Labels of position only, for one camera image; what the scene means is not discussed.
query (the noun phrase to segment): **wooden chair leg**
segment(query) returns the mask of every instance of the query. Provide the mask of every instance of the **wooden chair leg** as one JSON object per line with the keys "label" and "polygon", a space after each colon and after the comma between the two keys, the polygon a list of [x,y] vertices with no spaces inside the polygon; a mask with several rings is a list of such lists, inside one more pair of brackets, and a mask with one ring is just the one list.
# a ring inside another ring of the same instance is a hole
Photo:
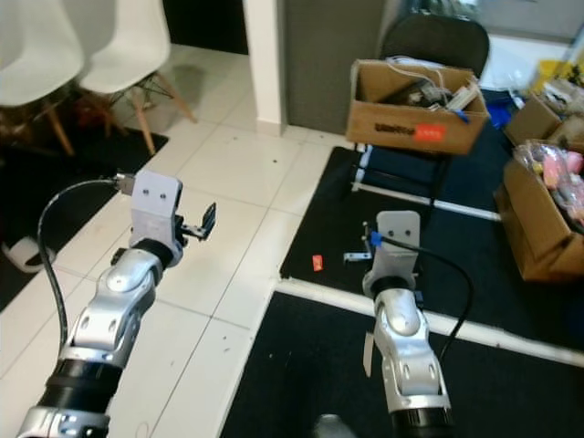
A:
{"label": "wooden chair leg", "polygon": [[55,111],[55,106],[52,105],[50,102],[45,102],[45,112],[48,115],[48,119],[51,122],[51,126],[53,127],[53,131],[56,133],[58,140],[61,142],[61,146],[65,150],[65,153],[69,156],[75,155],[75,151],[73,151],[73,147],[71,146],[71,142],[63,129],[63,125],[61,125],[60,120],[58,119],[57,112]]}
{"label": "wooden chair leg", "polygon": [[146,141],[146,146],[148,146],[148,152],[150,153],[150,155],[154,155],[156,153],[156,149],[154,148],[154,141],[152,140],[152,136],[150,134],[148,121],[146,120],[146,116],[144,115],[142,102],[135,88],[131,89],[130,93],[131,101],[134,104],[134,109],[136,109],[136,117],[138,118],[138,122],[142,129],[142,135],[144,136],[144,140]]}
{"label": "wooden chair leg", "polygon": [[189,119],[192,123],[196,123],[197,119],[194,117],[193,112],[186,104],[186,102],[183,100],[183,98],[179,96],[179,94],[176,92],[176,89],[174,89],[171,83],[158,71],[154,73],[154,75],[161,83],[162,88],[165,89],[166,92],[172,96],[172,101],[178,107],[178,109],[182,111],[184,116],[187,119]]}
{"label": "wooden chair leg", "polygon": [[99,111],[99,113],[101,113],[101,115],[105,119],[106,137],[110,136],[111,125],[115,126],[116,129],[120,132],[120,134],[128,135],[128,131],[123,127],[120,121],[111,112],[110,106],[103,101],[104,99],[85,90],[81,91],[81,93],[83,94],[83,97],[87,100],[87,102],[89,102],[89,104],[92,105],[93,108],[95,108],[97,111]]}

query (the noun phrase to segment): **yellow object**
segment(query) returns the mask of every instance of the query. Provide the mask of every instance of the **yellow object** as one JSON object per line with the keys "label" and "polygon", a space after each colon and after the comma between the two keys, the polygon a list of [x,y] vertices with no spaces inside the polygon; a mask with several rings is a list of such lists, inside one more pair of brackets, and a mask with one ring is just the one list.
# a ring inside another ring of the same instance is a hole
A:
{"label": "yellow object", "polygon": [[541,164],[541,162],[533,162],[531,167],[533,167],[533,172],[537,173],[538,175],[544,172],[544,166]]}
{"label": "yellow object", "polygon": [[[548,79],[552,79],[556,75],[560,78],[566,78],[571,74],[573,68],[574,64],[572,62],[542,59],[537,65],[536,76],[531,81],[531,91],[539,93]],[[582,68],[584,68],[584,63],[580,64],[580,69]]]}

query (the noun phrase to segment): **white tile floor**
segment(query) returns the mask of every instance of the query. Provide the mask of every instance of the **white tile floor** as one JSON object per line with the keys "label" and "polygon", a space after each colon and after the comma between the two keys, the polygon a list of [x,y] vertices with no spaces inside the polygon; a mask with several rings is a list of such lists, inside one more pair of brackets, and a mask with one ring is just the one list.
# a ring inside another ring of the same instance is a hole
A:
{"label": "white tile floor", "polygon": [[[266,309],[279,265],[340,136],[289,127],[257,135],[247,57],[174,47],[163,71],[199,122],[169,101],[148,113],[169,142],[148,164],[178,175],[180,212],[196,223],[217,202],[208,242],[191,242],[167,271],[111,405],[110,438],[216,436]],[[130,108],[117,113],[137,127]],[[115,196],[60,251],[56,267],[69,319],[90,299],[99,273],[125,246],[130,199]],[[37,402],[57,354],[57,316],[41,273],[1,315],[0,436],[11,437]]]}

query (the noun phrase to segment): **white chair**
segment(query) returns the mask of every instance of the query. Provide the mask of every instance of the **white chair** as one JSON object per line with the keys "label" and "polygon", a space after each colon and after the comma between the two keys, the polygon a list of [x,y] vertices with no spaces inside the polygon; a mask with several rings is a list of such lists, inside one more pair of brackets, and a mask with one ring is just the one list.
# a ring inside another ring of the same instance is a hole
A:
{"label": "white chair", "polygon": [[0,59],[0,109],[23,108],[42,99],[43,113],[65,152],[73,155],[55,103],[47,97],[83,66],[81,47],[61,0],[0,0],[0,32],[0,56],[5,57]]}
{"label": "white chair", "polygon": [[[153,155],[156,150],[137,87],[158,85],[188,119],[192,122],[196,119],[169,81],[157,71],[171,51],[162,0],[116,0],[115,8],[111,41],[88,56],[78,83],[85,90],[104,95],[129,90],[144,140]],[[78,32],[83,32],[84,26],[75,25]]]}

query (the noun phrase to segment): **pink toy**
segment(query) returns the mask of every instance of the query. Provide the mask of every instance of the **pink toy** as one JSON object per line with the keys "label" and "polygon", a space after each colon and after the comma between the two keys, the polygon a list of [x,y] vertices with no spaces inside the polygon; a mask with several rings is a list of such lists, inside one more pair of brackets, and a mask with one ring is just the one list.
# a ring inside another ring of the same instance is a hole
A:
{"label": "pink toy", "polygon": [[568,152],[566,157],[566,165],[568,166],[568,172],[570,173],[580,173],[582,170],[582,164],[584,164],[584,158],[582,154],[578,152]]}
{"label": "pink toy", "polygon": [[544,157],[544,184],[548,189],[558,188],[559,177],[562,174],[562,159],[558,155]]}

